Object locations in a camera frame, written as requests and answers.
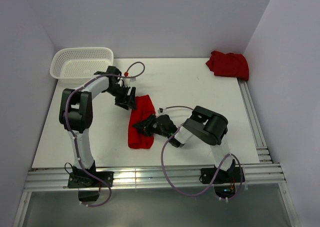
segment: red cloth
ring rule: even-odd
[[[205,63],[215,76],[237,77],[249,80],[249,67],[242,54],[221,53],[212,51],[210,59]]]
[[[128,127],[128,146],[131,149],[150,149],[154,143],[154,137],[138,133],[132,125],[145,120],[151,114],[155,114],[155,107],[149,95],[135,97],[135,103],[136,110],[131,111]]]

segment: purple cable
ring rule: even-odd
[[[179,188],[175,187],[174,184],[173,184],[173,183],[171,182],[171,180],[169,179],[168,174],[167,174],[166,169],[165,169],[165,164],[164,164],[164,152],[165,152],[165,148],[166,148],[167,144],[168,144],[169,141],[179,132],[180,128],[181,128],[181,126],[179,126],[179,128],[177,129],[177,131],[176,131],[173,135],[171,135],[171,136],[166,140],[166,142],[164,143],[164,145],[163,145],[163,147],[162,147],[162,150],[161,150],[161,168],[162,168],[162,172],[163,172],[163,174],[164,174],[164,177],[165,177],[166,181],[169,183],[169,185],[170,185],[175,191],[177,191],[178,193],[180,193],[180,194],[182,194],[182,195],[184,195],[184,196],[187,196],[187,197],[197,197],[197,196],[200,196],[200,195],[202,195],[203,193],[205,193],[205,192],[211,187],[211,185],[214,183],[214,181],[215,181],[215,179],[216,179],[216,177],[217,177],[217,175],[218,175],[218,172],[219,172],[222,164],[224,163],[224,161],[225,161],[229,156],[233,156],[233,157],[235,158],[235,160],[238,162],[239,167],[241,167],[241,164],[240,164],[239,159],[238,159],[233,153],[228,153],[228,154],[225,155],[225,157],[221,160],[221,162],[220,162],[219,166],[217,167],[217,169],[216,169],[216,171],[215,171],[215,173],[214,173],[214,176],[213,176],[212,180],[210,181],[209,185],[208,185],[207,187],[205,187],[205,188],[204,188],[202,191],[200,191],[199,193],[194,193],[194,194],[185,193],[185,192],[183,192],[182,190],[180,190]],[[243,184],[243,174],[242,174],[242,171],[240,171],[240,185],[239,185],[239,188],[238,188],[238,190],[236,191],[236,193],[235,193],[232,197],[228,198],[228,200],[233,199],[233,198],[238,194],[238,192],[240,191],[240,189],[241,189],[241,187],[242,187],[242,184]]]
[[[88,172],[88,171],[86,170],[84,164],[83,164],[82,161],[81,161],[80,152],[79,152],[79,147],[78,147],[78,142],[77,142],[77,135],[76,135],[75,132],[71,129],[71,126],[70,126],[70,123],[69,123],[69,119],[68,119],[68,111],[69,111],[69,103],[70,103],[70,100],[71,100],[72,96],[73,96],[75,93],[83,90],[84,88],[86,88],[87,86],[89,86],[90,84],[92,84],[93,82],[95,82],[96,80],[98,80],[98,79],[100,79],[100,78],[102,78],[102,77],[111,77],[111,76],[113,76],[113,77],[119,77],[119,78],[123,78],[123,79],[132,79],[132,78],[136,78],[136,77],[142,75],[142,74],[145,72],[146,66],[145,66],[144,63],[142,63],[142,62],[140,62],[140,61],[134,62],[133,64],[131,64],[130,67],[128,68],[128,70],[129,70],[132,66],[134,66],[134,65],[136,65],[136,64],[141,64],[141,65],[143,66],[143,70],[142,70],[139,74],[134,75],[134,76],[121,76],[121,75],[116,75],[116,74],[111,74],[111,73],[98,75],[97,77],[90,79],[90,80],[89,80],[88,82],[86,82],[83,86],[81,86],[81,87],[75,89],[74,91],[72,91],[71,94],[69,95],[68,99],[66,100],[66,104],[65,104],[65,124],[66,124],[67,130],[72,134],[72,136],[73,136],[73,138],[74,138],[74,139],[73,139],[73,141],[74,141],[74,148],[75,148],[76,157],[78,158],[79,165],[80,165],[81,169],[83,170],[83,172],[85,172],[88,176],[94,178],[95,180],[103,183],[103,184],[109,189],[109,196],[108,196],[108,198],[107,198],[105,201],[103,201],[103,202],[101,202],[101,203],[98,203],[98,204],[85,204],[85,203],[82,203],[83,205],[85,205],[85,206],[87,206],[87,207],[98,207],[98,206],[104,205],[105,203],[107,203],[107,202],[110,200],[112,191],[111,191],[111,188],[110,188],[109,184],[107,184],[107,183],[106,183],[105,181],[103,181],[102,179],[100,179],[100,178],[94,176],[93,174],[91,174],[90,172]]]

